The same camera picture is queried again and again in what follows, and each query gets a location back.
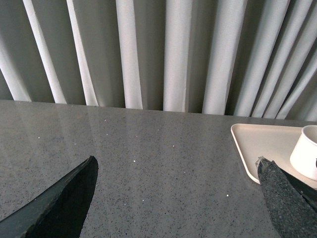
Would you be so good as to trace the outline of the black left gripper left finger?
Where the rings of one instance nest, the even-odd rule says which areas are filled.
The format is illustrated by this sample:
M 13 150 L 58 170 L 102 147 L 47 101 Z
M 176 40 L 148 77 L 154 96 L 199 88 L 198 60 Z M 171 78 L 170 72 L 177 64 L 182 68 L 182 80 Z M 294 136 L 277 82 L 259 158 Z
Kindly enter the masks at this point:
M 2 238 L 80 237 L 98 177 L 91 156 L 0 222 Z

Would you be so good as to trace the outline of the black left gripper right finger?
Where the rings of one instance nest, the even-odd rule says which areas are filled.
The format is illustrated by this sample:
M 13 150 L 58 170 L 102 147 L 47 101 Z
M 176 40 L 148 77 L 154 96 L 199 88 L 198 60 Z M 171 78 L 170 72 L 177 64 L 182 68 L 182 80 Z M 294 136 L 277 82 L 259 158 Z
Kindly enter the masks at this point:
M 279 235 L 315 238 L 317 190 L 263 156 L 258 157 L 256 168 L 271 222 Z

